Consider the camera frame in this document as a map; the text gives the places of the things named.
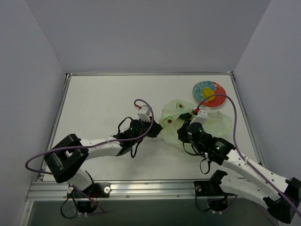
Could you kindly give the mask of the light green plastic bag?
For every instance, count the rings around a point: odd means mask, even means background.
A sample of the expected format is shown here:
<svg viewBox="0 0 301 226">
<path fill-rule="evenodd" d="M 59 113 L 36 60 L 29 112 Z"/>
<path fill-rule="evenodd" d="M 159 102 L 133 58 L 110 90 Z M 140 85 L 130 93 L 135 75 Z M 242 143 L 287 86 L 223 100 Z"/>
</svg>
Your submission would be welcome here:
<svg viewBox="0 0 301 226">
<path fill-rule="evenodd" d="M 164 105 L 159 124 L 162 126 L 160 136 L 168 144 L 174 145 L 183 149 L 182 142 L 178 139 L 177 130 L 183 125 L 184 120 L 179 119 L 183 113 L 191 113 L 197 107 L 180 99 L 173 99 Z M 232 128 L 231 119 L 220 111 L 211 110 L 207 107 L 201 107 L 200 110 L 205 110 L 208 113 L 207 121 L 202 124 L 205 132 L 213 135 L 214 137 L 221 137 L 227 134 Z"/>
</svg>

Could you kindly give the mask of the yellow fake fruit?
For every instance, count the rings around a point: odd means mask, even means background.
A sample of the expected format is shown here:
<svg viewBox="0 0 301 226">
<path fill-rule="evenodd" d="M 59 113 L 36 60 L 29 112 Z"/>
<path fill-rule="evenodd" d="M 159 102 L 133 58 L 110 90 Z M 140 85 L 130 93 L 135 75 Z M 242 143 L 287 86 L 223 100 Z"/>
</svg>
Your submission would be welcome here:
<svg viewBox="0 0 301 226">
<path fill-rule="evenodd" d="M 203 88 L 202 94 L 203 94 L 203 98 L 204 98 L 207 102 L 213 101 L 213 100 L 215 99 L 215 93 L 214 93 L 214 91 L 213 91 L 211 88 L 209 88 L 209 87 Z"/>
</svg>

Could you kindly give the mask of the green fake fruit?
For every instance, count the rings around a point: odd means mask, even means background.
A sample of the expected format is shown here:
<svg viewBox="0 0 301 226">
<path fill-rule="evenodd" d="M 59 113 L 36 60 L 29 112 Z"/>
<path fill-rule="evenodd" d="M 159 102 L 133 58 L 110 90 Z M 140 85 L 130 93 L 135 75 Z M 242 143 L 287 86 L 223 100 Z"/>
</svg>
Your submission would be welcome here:
<svg viewBox="0 0 301 226">
<path fill-rule="evenodd" d="M 192 114 L 191 113 L 183 113 L 179 116 L 179 119 L 181 120 L 190 120 L 192 118 Z"/>
</svg>

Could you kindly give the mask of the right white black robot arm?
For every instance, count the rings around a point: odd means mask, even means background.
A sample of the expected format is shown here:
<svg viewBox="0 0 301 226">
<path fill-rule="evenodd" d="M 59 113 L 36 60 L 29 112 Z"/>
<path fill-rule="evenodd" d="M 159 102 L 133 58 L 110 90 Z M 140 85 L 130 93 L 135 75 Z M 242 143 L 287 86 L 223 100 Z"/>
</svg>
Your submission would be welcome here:
<svg viewBox="0 0 301 226">
<path fill-rule="evenodd" d="M 196 155 L 227 168 L 240 176 L 233 178 L 216 170 L 204 190 L 215 195 L 233 194 L 264 207 L 280 222 L 290 224 L 301 202 L 301 182 L 277 175 L 249 159 L 230 142 L 206 133 L 199 122 L 185 121 L 177 131 L 182 143 L 192 146 Z"/>
</svg>

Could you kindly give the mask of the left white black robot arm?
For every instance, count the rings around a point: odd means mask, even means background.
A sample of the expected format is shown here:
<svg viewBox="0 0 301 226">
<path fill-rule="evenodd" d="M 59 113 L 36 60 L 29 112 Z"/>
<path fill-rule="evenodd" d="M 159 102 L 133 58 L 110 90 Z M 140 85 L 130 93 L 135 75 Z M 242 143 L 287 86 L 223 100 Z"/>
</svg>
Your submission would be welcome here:
<svg viewBox="0 0 301 226">
<path fill-rule="evenodd" d="M 143 141 L 142 134 L 156 138 L 163 128 L 156 122 L 131 120 L 127 130 L 118 133 L 108 139 L 80 139 L 75 134 L 66 136 L 54 148 L 66 147 L 67 150 L 59 150 L 46 154 L 44 160 L 57 183 L 67 182 L 77 187 L 80 191 L 86 191 L 95 186 L 90 175 L 81 169 L 81 165 L 90 159 L 104 156 L 122 156 L 127 153 L 131 157 L 136 156 L 137 148 Z"/>
</svg>

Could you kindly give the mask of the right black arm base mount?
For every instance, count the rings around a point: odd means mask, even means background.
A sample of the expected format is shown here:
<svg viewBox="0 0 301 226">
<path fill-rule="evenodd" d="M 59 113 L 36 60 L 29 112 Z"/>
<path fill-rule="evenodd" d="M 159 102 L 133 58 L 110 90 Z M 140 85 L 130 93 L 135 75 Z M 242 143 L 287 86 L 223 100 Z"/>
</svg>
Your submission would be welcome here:
<svg viewBox="0 0 301 226">
<path fill-rule="evenodd" d="M 226 193 L 220 188 L 211 188 L 209 181 L 201 180 L 194 181 L 195 195 L 197 197 L 209 197 L 209 196 L 225 196 Z"/>
</svg>

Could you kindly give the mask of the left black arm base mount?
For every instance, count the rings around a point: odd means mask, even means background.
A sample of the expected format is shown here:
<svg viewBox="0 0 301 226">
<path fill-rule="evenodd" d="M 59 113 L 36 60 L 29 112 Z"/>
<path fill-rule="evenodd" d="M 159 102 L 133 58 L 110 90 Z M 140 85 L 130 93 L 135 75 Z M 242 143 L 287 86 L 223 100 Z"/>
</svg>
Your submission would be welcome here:
<svg viewBox="0 0 301 226">
<path fill-rule="evenodd" d="M 66 197 L 70 197 L 71 195 L 71 188 L 67 190 Z M 82 191 L 85 195 L 89 196 L 90 198 L 108 198 L 110 196 L 111 192 L 111 184 L 109 182 L 93 182 L 92 185 L 90 185 L 88 188 L 86 188 L 84 191 Z M 74 198 L 85 198 L 84 195 L 82 195 L 78 191 L 73 191 L 73 197 Z"/>
</svg>

